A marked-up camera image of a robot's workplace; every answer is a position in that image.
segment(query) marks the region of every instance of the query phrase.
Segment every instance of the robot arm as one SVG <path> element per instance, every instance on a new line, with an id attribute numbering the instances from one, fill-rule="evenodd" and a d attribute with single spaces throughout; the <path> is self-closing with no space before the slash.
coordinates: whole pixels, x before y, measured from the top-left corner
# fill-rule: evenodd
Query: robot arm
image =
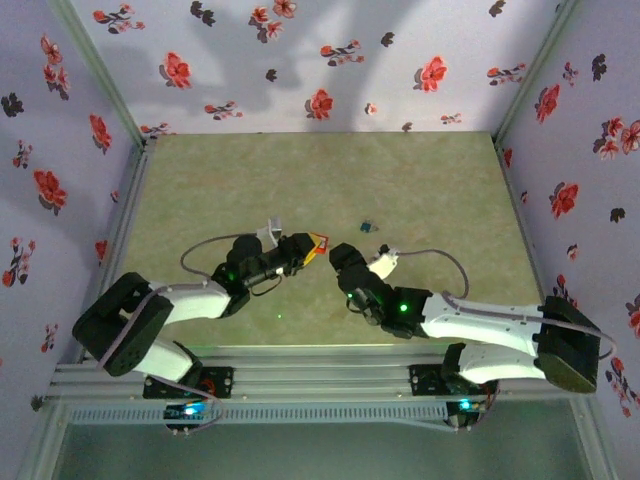
<path id="1" fill-rule="evenodd" d="M 163 286 L 137 273 L 123 275 L 76 322 L 73 336 L 111 376 L 138 371 L 195 386 L 201 362 L 178 342 L 157 336 L 171 323 L 235 314 L 247 304 L 253 287 L 295 276 L 315 256 L 317 242 L 311 235 L 296 233 L 275 240 L 271 228 L 270 233 L 275 248 L 267 252 L 262 252 L 256 235 L 240 235 L 226 261 L 200 287 Z"/>
<path id="2" fill-rule="evenodd" d="M 542 306 L 498 306 L 392 288 L 383 279 L 397 257 L 386 245 L 369 264 L 348 244 L 329 253 L 347 305 L 354 305 L 369 324 L 399 338 L 472 342 L 453 344 L 447 351 L 442 376 L 452 390 L 463 393 L 492 380 L 537 378 L 572 392 L 595 392 L 599 330 L 569 302 L 547 297 Z"/>

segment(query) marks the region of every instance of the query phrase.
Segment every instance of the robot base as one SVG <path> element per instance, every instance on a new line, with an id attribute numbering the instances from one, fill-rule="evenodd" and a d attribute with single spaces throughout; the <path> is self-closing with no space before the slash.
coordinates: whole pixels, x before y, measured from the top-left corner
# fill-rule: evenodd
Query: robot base
<path id="1" fill-rule="evenodd" d="M 232 367 L 202 367 L 200 378 L 193 388 L 220 399 L 231 398 L 233 373 Z M 195 393 L 166 385 L 153 377 L 147 377 L 145 380 L 142 397 L 147 400 L 198 401 L 202 399 Z"/>

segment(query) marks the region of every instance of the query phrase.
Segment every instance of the blue led light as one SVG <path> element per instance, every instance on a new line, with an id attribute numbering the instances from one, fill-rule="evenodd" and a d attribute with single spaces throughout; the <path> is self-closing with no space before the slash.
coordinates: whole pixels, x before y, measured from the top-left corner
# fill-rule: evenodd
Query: blue led light
<path id="1" fill-rule="evenodd" d="M 188 403 L 184 406 L 183 413 L 185 415 L 195 415 L 204 412 L 206 405 L 202 402 Z"/>

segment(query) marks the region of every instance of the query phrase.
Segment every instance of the yellow object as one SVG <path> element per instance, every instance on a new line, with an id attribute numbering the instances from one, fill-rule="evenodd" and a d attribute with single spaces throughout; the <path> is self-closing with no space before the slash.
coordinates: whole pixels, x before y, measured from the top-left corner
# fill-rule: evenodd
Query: yellow object
<path id="1" fill-rule="evenodd" d="M 313 233 L 307 233 L 307 235 L 309 235 L 311 237 L 311 240 L 313 240 L 313 249 L 309 252 L 309 255 L 307 255 L 307 257 L 304 259 L 304 266 L 306 267 L 311 260 L 313 260 L 315 258 L 315 256 L 317 255 L 317 248 L 322 244 L 322 237 L 319 237 L 318 235 L 314 235 Z"/>

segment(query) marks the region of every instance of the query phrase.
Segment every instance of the orange object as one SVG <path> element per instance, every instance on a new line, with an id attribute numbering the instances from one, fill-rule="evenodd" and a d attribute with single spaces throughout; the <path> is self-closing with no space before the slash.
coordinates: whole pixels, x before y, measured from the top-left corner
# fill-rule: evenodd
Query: orange object
<path id="1" fill-rule="evenodd" d="M 327 248 L 329 248 L 329 237 L 326 235 L 320 235 L 319 233 L 312 233 L 320 239 L 320 245 L 318 245 L 315 249 L 315 253 L 319 253 L 320 255 L 324 255 L 327 253 Z"/>

